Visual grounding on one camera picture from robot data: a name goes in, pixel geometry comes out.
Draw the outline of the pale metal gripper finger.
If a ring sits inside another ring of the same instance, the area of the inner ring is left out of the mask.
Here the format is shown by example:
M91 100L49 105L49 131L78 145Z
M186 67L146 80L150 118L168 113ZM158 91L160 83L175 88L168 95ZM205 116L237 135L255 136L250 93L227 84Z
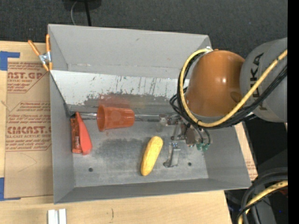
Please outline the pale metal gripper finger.
M172 168L178 166L181 148L177 142L172 142L169 145L168 158L163 163L164 167Z
M170 125L174 125L174 114L173 113L160 114L159 121L156 125L156 131L160 133L163 131L165 127Z

